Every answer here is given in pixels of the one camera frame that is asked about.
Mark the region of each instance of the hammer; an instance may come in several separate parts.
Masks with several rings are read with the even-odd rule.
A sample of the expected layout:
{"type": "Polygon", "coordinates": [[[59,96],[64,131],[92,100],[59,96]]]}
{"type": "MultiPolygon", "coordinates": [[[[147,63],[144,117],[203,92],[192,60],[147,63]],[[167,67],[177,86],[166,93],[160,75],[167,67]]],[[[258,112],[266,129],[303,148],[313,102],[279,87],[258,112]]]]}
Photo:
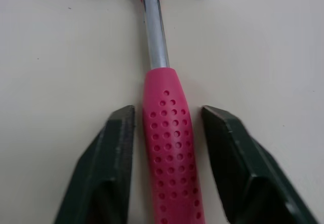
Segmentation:
{"type": "Polygon", "coordinates": [[[204,224],[187,101],[169,66],[159,0],[141,0],[151,70],[143,96],[143,126],[155,224],[204,224]]]}

